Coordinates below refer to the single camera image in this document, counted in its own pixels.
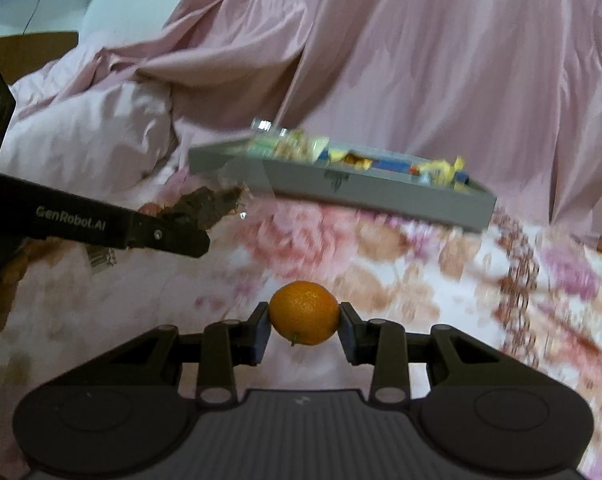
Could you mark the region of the person's left hand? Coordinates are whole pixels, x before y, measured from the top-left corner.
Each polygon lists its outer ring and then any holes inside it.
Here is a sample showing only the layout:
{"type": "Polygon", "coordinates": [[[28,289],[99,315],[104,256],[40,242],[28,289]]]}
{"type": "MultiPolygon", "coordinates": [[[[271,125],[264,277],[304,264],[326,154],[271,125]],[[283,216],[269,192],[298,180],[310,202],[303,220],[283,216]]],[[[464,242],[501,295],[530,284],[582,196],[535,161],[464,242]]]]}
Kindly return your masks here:
{"type": "Polygon", "coordinates": [[[31,243],[27,240],[10,263],[7,263],[0,272],[0,334],[6,327],[14,298],[16,298],[16,290],[28,270],[30,252],[31,243]]]}

